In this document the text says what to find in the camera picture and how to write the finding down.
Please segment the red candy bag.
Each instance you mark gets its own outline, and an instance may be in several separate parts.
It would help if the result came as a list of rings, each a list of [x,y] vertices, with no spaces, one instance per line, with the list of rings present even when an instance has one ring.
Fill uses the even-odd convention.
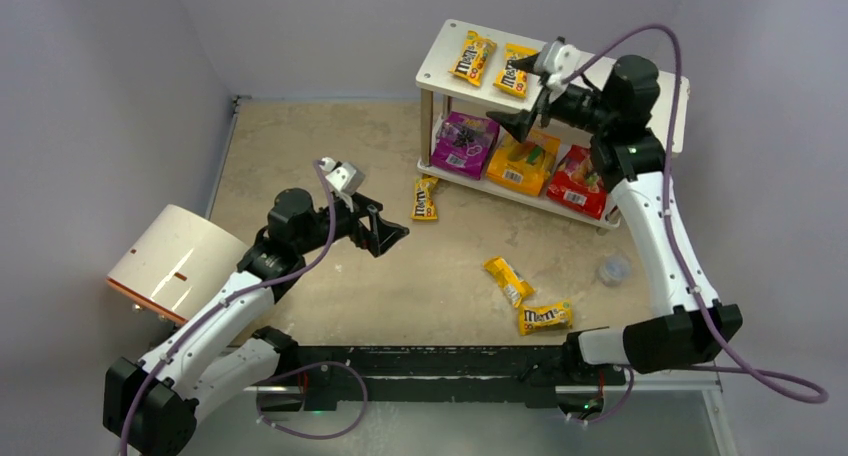
[[[577,145],[568,148],[548,184],[546,196],[591,219],[601,219],[607,192],[593,167],[588,148]]]

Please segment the purple candy bag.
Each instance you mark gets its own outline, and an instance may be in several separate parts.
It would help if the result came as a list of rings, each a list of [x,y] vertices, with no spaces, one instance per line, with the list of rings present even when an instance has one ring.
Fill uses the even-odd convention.
[[[499,131],[500,126],[489,118],[451,112],[436,133],[430,163],[442,170],[480,180]]]

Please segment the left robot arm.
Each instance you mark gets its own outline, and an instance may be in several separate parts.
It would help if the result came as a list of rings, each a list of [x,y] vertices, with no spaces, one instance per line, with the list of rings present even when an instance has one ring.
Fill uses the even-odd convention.
[[[279,193],[252,245],[176,205],[161,211],[109,272],[110,287],[177,329],[146,354],[108,369],[103,424],[119,451],[176,455],[199,423],[243,388],[299,370],[296,342],[271,327],[224,349],[328,253],[349,239],[380,256],[405,238],[382,205],[330,195],[316,208],[301,188]]]

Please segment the yellow m&m bag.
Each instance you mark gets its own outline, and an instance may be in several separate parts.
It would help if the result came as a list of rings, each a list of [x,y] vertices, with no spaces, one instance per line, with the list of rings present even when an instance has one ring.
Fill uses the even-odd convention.
[[[521,336],[539,331],[571,329],[573,320],[570,300],[543,306],[521,305],[518,308],[518,330]]]
[[[535,288],[524,279],[503,257],[494,257],[483,263],[483,268],[494,279],[510,304],[518,308]]]
[[[528,92],[528,75],[526,71],[516,69],[513,62],[533,56],[537,50],[514,43],[505,45],[504,66],[498,72],[493,86],[499,91],[519,98],[525,99]]]
[[[488,60],[496,49],[495,41],[469,30],[463,41],[461,54],[451,65],[448,73],[479,87],[482,84]]]
[[[439,179],[433,176],[422,176],[414,184],[414,202],[410,218],[414,221],[436,221],[438,213],[433,200],[432,191]]]

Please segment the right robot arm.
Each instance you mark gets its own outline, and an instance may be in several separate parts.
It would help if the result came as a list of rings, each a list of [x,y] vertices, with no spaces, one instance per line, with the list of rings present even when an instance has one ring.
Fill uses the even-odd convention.
[[[639,373],[708,363],[740,328],[735,304],[721,303],[700,272],[673,201],[670,164],[649,127],[661,95],[659,71],[635,55],[619,58],[602,88],[553,87],[553,69],[532,55],[507,64],[540,77],[530,109],[488,112],[507,133],[524,141],[535,123],[556,120],[590,133],[590,159],[622,214],[645,268],[651,318],[622,328],[580,331],[564,348],[574,366],[628,366]]]

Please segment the orange candy bag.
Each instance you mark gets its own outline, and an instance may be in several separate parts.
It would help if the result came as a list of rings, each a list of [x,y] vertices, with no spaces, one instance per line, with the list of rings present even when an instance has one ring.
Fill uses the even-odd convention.
[[[534,129],[524,142],[504,132],[486,169],[491,182],[531,197],[540,195],[553,172],[561,141]]]

